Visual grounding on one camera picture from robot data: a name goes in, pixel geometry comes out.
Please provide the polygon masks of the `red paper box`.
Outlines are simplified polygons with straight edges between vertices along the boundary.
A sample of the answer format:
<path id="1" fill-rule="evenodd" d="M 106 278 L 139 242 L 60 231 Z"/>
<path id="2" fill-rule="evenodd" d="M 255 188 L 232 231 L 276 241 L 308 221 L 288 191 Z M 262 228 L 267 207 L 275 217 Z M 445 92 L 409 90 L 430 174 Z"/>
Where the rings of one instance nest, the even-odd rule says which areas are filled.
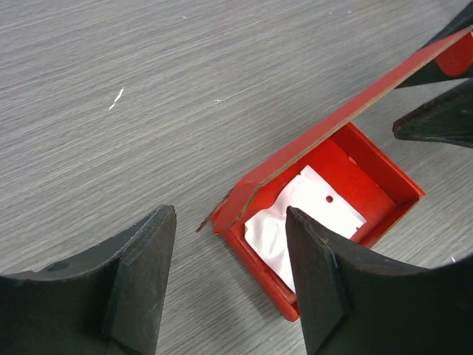
<path id="1" fill-rule="evenodd" d="M 376 244 L 419 201 L 423 190 L 353 125 L 353 119 L 470 32 L 465 28 L 417 51 L 247 173 L 205 219 L 286 320 L 299 318 L 296 295 L 245 242 L 244 223 L 269 207 L 302 168 L 311 166 L 367 220 L 354 240 L 366 247 Z"/>

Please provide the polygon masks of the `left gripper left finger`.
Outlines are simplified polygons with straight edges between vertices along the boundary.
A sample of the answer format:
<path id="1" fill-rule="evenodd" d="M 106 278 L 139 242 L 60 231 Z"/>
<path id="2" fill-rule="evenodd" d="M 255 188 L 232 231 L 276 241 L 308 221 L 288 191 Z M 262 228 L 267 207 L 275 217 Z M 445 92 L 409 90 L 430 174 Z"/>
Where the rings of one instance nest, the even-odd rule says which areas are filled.
<path id="1" fill-rule="evenodd" d="M 1 276 L 3 354 L 154 354 L 177 215 L 128 229 L 40 271 Z"/>

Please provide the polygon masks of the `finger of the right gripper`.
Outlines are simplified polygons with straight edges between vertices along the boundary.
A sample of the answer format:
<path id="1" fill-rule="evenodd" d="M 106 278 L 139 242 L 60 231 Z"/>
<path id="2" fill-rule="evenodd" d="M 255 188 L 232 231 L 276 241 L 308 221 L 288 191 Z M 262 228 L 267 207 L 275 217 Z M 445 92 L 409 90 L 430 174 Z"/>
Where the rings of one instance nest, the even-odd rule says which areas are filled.
<path id="1" fill-rule="evenodd" d="M 465 28 L 472 30 L 472 1 L 469 2 L 439 33 L 422 46 L 429 47 Z M 462 37 L 435 59 L 412 74 L 398 88 L 472 78 L 472 32 Z"/>
<path id="2" fill-rule="evenodd" d="M 472 80 L 451 88 L 399 118 L 392 126 L 404 141 L 472 147 Z"/>

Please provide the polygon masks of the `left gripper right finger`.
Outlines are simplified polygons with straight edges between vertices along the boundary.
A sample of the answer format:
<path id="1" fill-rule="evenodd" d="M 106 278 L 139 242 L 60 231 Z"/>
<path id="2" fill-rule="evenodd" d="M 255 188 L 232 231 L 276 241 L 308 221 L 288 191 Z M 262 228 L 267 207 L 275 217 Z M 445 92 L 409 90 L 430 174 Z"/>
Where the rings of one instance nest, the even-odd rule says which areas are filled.
<path id="1" fill-rule="evenodd" d="M 309 354 L 470 354 L 472 258 L 434 269 L 385 257 L 315 220 L 292 245 Z"/>

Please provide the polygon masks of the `white paper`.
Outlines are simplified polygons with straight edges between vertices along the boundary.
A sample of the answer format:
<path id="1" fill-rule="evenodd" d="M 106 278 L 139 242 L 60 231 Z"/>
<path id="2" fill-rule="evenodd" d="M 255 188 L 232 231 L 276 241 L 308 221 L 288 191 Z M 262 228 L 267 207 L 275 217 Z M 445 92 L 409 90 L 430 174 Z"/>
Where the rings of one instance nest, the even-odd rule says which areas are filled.
<path id="1" fill-rule="evenodd" d="M 292 292 L 296 291 L 292 245 L 298 234 L 307 234 L 299 231 L 307 219 L 348 240 L 367 222 L 315 169 L 305 166 L 271 206 L 244 223 L 245 242 Z"/>

